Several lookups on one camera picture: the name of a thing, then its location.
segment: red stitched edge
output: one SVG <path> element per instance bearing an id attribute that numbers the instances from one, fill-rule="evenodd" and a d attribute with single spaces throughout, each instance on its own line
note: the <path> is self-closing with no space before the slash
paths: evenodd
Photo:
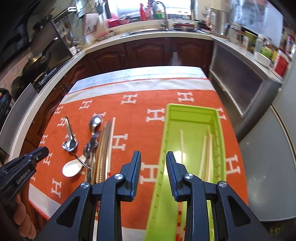
<path id="1" fill-rule="evenodd" d="M 29 203 L 40 213 L 47 221 L 50 219 L 49 216 L 47 216 L 40 208 L 38 208 L 30 199 Z"/>
<path id="2" fill-rule="evenodd" d="M 107 85 L 120 84 L 120 83 L 133 82 L 133 81 L 142 81 L 142 80 L 208 80 L 208 81 L 210 81 L 208 78 L 196 78 L 196 77 L 176 77 L 176 78 L 152 78 L 152 79 L 139 79 L 139 80 L 123 80 L 123 81 L 119 81 L 119 82 L 113 82 L 113 83 L 88 87 L 88 88 L 85 88 L 85 89 L 82 89 L 82 90 L 71 92 L 71 93 L 66 94 L 66 95 L 71 95 L 71 94 L 79 92 L 79 91 L 93 89 L 93 88 L 107 86 Z"/>

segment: refrigerator door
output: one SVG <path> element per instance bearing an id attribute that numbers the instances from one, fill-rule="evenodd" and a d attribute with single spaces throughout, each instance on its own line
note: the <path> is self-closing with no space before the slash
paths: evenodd
<path id="1" fill-rule="evenodd" d="M 289 139 L 270 107 L 239 143 L 249 208 L 260 221 L 296 217 L 296 168 Z"/>
<path id="2" fill-rule="evenodd" d="M 296 145 L 296 59 L 294 58 L 290 73 L 284 80 L 281 92 L 276 96 L 273 106 L 283 120 L 292 143 Z"/>

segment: green plastic tray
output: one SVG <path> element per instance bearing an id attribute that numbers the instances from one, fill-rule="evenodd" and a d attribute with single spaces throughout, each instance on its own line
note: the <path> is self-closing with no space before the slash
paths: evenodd
<path id="1" fill-rule="evenodd" d="M 170 190 L 165 156 L 168 151 L 173 151 L 176 161 L 179 162 L 178 159 L 181 158 L 179 130 L 183 130 L 185 153 L 183 164 L 187 171 L 194 175 L 198 174 L 203 137 L 208 130 L 213 135 L 213 179 L 211 182 L 217 183 L 220 180 L 226 180 L 225 147 L 218 111 L 199 106 L 168 104 L 157 180 L 150 206 L 145 241 L 175 240 L 178 203 L 174 201 Z M 214 240 L 213 218 L 209 201 L 208 213 L 210 239 Z M 184 228 L 185 219 L 186 202 L 183 203 L 180 233 Z"/>

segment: tablecloth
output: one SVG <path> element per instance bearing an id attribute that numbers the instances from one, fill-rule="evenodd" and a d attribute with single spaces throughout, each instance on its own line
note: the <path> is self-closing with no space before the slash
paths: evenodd
<path id="1" fill-rule="evenodd" d="M 40 146 L 49 155 L 37 165 L 30 180 L 29 201 L 49 219 L 84 181 L 84 170 L 68 178 L 62 167 L 75 158 L 62 149 L 67 139 L 65 116 L 78 139 L 76 154 L 83 154 L 91 132 L 88 124 L 100 114 L 103 122 L 116 117 L 111 175 L 131 160 L 134 150 L 142 155 L 137 196 L 122 203 L 123 240 L 143 240 L 156 180 L 158 159 L 168 103 L 216 108 L 220 113 L 226 149 L 227 182 L 247 203 L 244 166 L 234 130 L 211 82 L 200 68 L 185 66 L 145 67 L 121 70 L 78 81 L 55 110 Z"/>

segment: finger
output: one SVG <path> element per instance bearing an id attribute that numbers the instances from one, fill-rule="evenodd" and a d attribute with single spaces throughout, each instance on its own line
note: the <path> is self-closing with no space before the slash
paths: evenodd
<path id="1" fill-rule="evenodd" d="M 20 204 L 20 195 L 19 194 L 15 197 L 15 202 L 17 204 Z"/>
<path id="2" fill-rule="evenodd" d="M 25 217 L 26 217 L 26 207 L 25 205 L 21 202 L 16 210 L 15 210 L 15 213 L 13 215 L 13 219 L 15 221 L 15 223 L 17 225 L 21 225 L 23 223 L 23 221 L 25 220 Z"/>
<path id="3" fill-rule="evenodd" d="M 29 216 L 26 214 L 25 220 L 23 221 L 23 223 L 19 227 L 20 235 L 23 237 L 27 237 L 30 230 L 31 230 L 31 225 L 32 225 L 31 220 L 30 220 Z"/>
<path id="4" fill-rule="evenodd" d="M 29 239 L 34 239 L 36 237 L 36 229 L 34 227 L 34 224 L 31 222 L 31 229 L 30 232 L 28 234 L 28 238 Z"/>

